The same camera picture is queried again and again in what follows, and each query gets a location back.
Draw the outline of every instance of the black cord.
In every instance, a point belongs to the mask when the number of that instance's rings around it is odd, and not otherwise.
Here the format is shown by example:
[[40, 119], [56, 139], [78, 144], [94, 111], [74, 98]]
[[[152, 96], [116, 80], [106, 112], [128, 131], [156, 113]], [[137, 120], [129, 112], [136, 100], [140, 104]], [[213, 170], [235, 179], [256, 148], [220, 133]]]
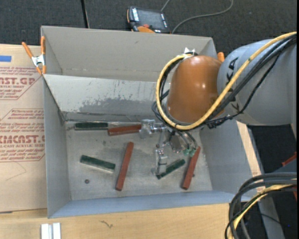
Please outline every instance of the black cord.
[[249, 202], [247, 202], [243, 208], [241, 209], [241, 211], [237, 212], [231, 219], [230, 221], [228, 222], [227, 226], [226, 226], [226, 229], [225, 229], [225, 239], [228, 239], [228, 236], [227, 236], [227, 231], [229, 228], [231, 228], [231, 231], [232, 231], [232, 234], [233, 234], [233, 237], [235, 239], [239, 239], [239, 236], [236, 232], [236, 230], [234, 229], [233, 227], [233, 222], [235, 221], [236, 218], [238, 218], [246, 209], [248, 209], [248, 207], [250, 207], [255, 201], [257, 201], [257, 199], [259, 199], [260, 196], [263, 196], [263, 195], [270, 195], [270, 194], [273, 194], [273, 193], [276, 193], [276, 192], [283, 192], [285, 191], [284, 188], [282, 189], [278, 189], [278, 190], [272, 190], [272, 191], [268, 191], [268, 192], [264, 192], [262, 194], [258, 194], [257, 196], [253, 197]]
[[80, 0], [80, 1], [81, 1], [81, 7], [82, 7], [82, 12], [83, 12], [83, 17], [84, 17], [85, 28], [90, 28], [88, 16], [87, 16], [86, 9], [85, 9], [84, 0]]
[[[160, 11], [163, 11], [163, 10], [165, 9], [165, 7], [166, 7], [167, 4], [169, 3], [169, 1], [170, 1], [170, 0], [167, 0], [167, 1], [166, 1], [166, 3], [164, 4], [164, 6], [162, 7], [162, 9], [161, 9]], [[228, 7], [227, 9], [225, 9], [225, 10], [222, 10], [222, 11], [219, 11], [219, 12], [214, 12], [214, 13], [209, 13], [209, 14], [197, 15], [197, 16], [189, 17], [189, 18], [183, 20], [183, 21], [182, 21], [181, 23], [179, 23], [176, 27], [174, 27], [174, 29], [172, 30], [171, 33], [174, 34], [175, 31], [176, 31], [181, 25], [183, 25], [184, 23], [186, 23], [186, 22], [188, 22], [188, 21], [190, 21], [190, 20], [192, 20], [192, 19], [201, 18], [201, 17], [216, 16], [216, 15], [220, 15], [220, 14], [223, 14], [223, 13], [229, 11], [229, 10], [231, 9], [231, 7], [233, 6], [233, 4], [234, 4], [234, 0], [230, 0], [230, 1], [231, 1], [231, 2], [230, 2], [229, 7]]]
[[[234, 98], [235, 96], [242, 90], [242, 88], [249, 82], [249, 80], [265, 65], [267, 64], [273, 57], [279, 56], [285, 49], [290, 47], [291, 45], [295, 44], [297, 41], [297, 36], [292, 35], [287, 37], [283, 40], [283, 42], [279, 43], [279, 46], [274, 46], [272, 49], [268, 51], [259, 61], [258, 63], [250, 70], [250, 72], [246, 75], [246, 77], [237, 85], [237, 87], [231, 92], [231, 94], [222, 102], [222, 104], [211, 114], [211, 116], [206, 120], [207, 122], [210, 121], [213, 117], [219, 114]], [[216, 127], [217, 125], [222, 124], [226, 120], [232, 119], [238, 114], [232, 117], [223, 117], [220, 119], [214, 120], [214, 122], [218, 122], [218, 120], [222, 120], [219, 124], [212, 126], [210, 128]]]
[[[262, 187], [262, 186], [268, 186], [268, 185], [272, 185], [272, 184], [292, 184], [292, 185], [296, 185], [297, 181], [296, 180], [291, 180], [291, 179], [295, 179], [297, 178], [297, 173], [269, 173], [269, 174], [262, 174], [262, 175], [258, 175], [255, 177], [250, 178], [249, 180], [247, 180], [245, 183], [243, 183], [243, 185], [240, 187], [238, 193], [234, 196], [233, 200], [230, 203], [230, 209], [229, 209], [229, 219], [230, 220], [234, 220], [234, 217], [237, 217], [238, 215], [233, 215], [235, 209], [237, 209], [236, 211], [238, 213], [242, 213], [241, 212], [241, 197], [243, 194], [245, 194], [246, 192], [248, 192], [251, 189], [254, 188], [258, 188], [258, 187]], [[240, 221], [240, 225], [243, 229], [243, 232], [245, 234], [246, 238], [249, 238], [248, 235], [248, 231], [245, 227], [244, 221], [243, 219]], [[233, 224], [229, 223], [228, 227], [231, 228], [232, 233], [234, 238], [238, 238], [237, 232], [235, 231]], [[225, 237], [227, 238], [227, 230], [228, 227], [226, 228], [226, 232], [225, 232]]]

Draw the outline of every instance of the robotic arm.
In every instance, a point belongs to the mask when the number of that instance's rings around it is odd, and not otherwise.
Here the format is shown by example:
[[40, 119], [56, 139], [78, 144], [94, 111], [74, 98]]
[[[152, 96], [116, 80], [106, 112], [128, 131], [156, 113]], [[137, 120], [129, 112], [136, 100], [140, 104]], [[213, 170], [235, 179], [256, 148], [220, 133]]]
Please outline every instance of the robotic arm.
[[[146, 124], [141, 132], [163, 128], [166, 138], [160, 142], [185, 155], [197, 148], [191, 130], [231, 119], [249, 125], [292, 124], [297, 136], [296, 77], [296, 32], [242, 46], [224, 61], [185, 52], [166, 64], [157, 81], [152, 109], [161, 126]], [[157, 173], [162, 153], [158, 151]]]

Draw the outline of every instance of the black cable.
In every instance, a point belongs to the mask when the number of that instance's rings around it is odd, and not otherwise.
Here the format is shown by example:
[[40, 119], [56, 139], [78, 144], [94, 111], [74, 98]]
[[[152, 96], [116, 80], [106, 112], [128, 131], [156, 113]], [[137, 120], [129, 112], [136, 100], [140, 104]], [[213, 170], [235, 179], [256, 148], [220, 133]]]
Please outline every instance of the black cable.
[[[167, 4], [169, 3], [170, 0], [167, 0], [166, 3], [164, 4], [164, 6], [162, 7], [161, 11], [163, 11], [165, 9], [165, 7], [167, 6]], [[196, 19], [196, 18], [201, 18], [201, 17], [209, 17], [209, 16], [216, 16], [216, 15], [220, 15], [220, 14], [223, 14], [227, 11], [229, 11], [231, 9], [231, 7], [233, 6], [234, 4], [234, 0], [231, 0], [230, 2], [230, 5], [227, 9], [225, 10], [222, 10], [222, 11], [219, 11], [219, 12], [214, 12], [214, 13], [209, 13], [209, 14], [202, 14], [202, 15], [197, 15], [197, 16], [194, 16], [194, 17], [189, 17], [185, 20], [183, 20], [181, 23], [179, 23], [176, 27], [174, 27], [174, 29], [171, 31], [172, 34], [175, 33], [175, 31], [181, 26], [183, 25], [184, 23], [192, 20], [192, 19]]]
[[296, 35], [292, 35], [283, 40], [282, 43], [275, 45], [272, 49], [270, 49], [258, 62], [254, 67], [248, 72], [246, 77], [242, 79], [242, 81], [237, 85], [237, 87], [231, 92], [231, 94], [222, 102], [222, 104], [214, 111], [211, 116], [207, 119], [210, 120], [217, 114], [219, 114], [234, 98], [235, 96], [242, 90], [242, 88], [249, 82], [249, 80], [265, 65], [267, 64], [273, 57], [280, 55], [285, 49], [295, 44], [297, 40]]
[[[272, 193], [276, 193], [276, 192], [283, 192], [285, 189], [284, 188], [281, 188], [281, 189], [277, 189], [277, 190], [271, 190], [271, 191], [268, 191], [268, 192], [264, 192], [264, 193], [261, 193], [261, 194], [258, 194], [256, 195], [255, 197], [253, 197], [249, 202], [247, 202], [241, 211], [237, 212], [231, 219], [230, 221], [228, 222], [227, 226], [226, 226], [226, 229], [225, 229], [225, 239], [228, 239], [228, 236], [227, 236], [227, 231], [228, 229], [233, 226], [233, 222], [235, 221], [236, 218], [238, 218], [247, 208], [249, 208], [255, 201], [257, 201], [257, 199], [259, 199], [260, 196], [263, 196], [263, 195], [270, 195]], [[236, 230], [234, 228], [232, 228], [232, 234], [233, 234], [233, 237], [235, 239], [239, 239], [239, 236], [236, 232]]]
[[82, 7], [82, 12], [83, 12], [83, 17], [84, 17], [85, 28], [90, 28], [88, 16], [87, 16], [86, 9], [85, 9], [84, 0], [80, 0], [80, 1], [81, 1], [81, 7]]
[[[229, 219], [231, 220], [233, 218], [233, 213], [235, 208], [237, 208], [237, 204], [239, 209], [238, 211], [241, 210], [241, 197], [243, 194], [248, 192], [249, 190], [253, 188], [258, 188], [261, 186], [266, 186], [266, 185], [271, 185], [271, 184], [292, 184], [296, 185], [297, 181], [295, 180], [277, 180], [277, 178], [297, 178], [297, 173], [270, 173], [270, 174], [263, 174], [259, 176], [255, 176], [253, 178], [250, 178], [247, 180], [239, 189], [238, 193], [234, 196], [231, 204], [230, 204], [230, 209], [229, 209]], [[257, 180], [264, 180], [267, 179], [266, 181], [263, 182], [257, 182]], [[243, 232], [245, 234], [246, 238], [249, 238], [248, 231], [245, 227], [243, 219], [240, 222], [240, 225], [243, 229]], [[237, 233], [234, 231], [233, 224], [229, 225], [231, 227], [231, 230], [233, 231], [233, 236], [236, 236]]]
[[264, 214], [264, 213], [261, 213], [261, 212], [257, 212], [257, 211], [249, 211], [249, 212], [250, 212], [250, 213], [258, 214], [258, 215], [260, 215], [260, 216], [264, 216], [264, 217], [266, 217], [266, 218], [268, 218], [268, 219], [271, 219], [272, 221], [274, 221], [274, 222], [276, 222], [276, 223], [282, 225], [282, 226], [285, 227], [285, 228], [292, 229], [292, 230], [297, 230], [297, 229], [295, 229], [295, 228], [293, 228], [293, 227], [289, 227], [289, 225], [287, 225], [287, 224], [285, 224], [285, 223], [282, 223], [281, 221], [278, 221], [278, 220], [276, 220], [275, 218], [273, 218], [273, 217], [271, 217], [271, 216], [269, 216], [269, 215], [267, 215], [267, 214]]

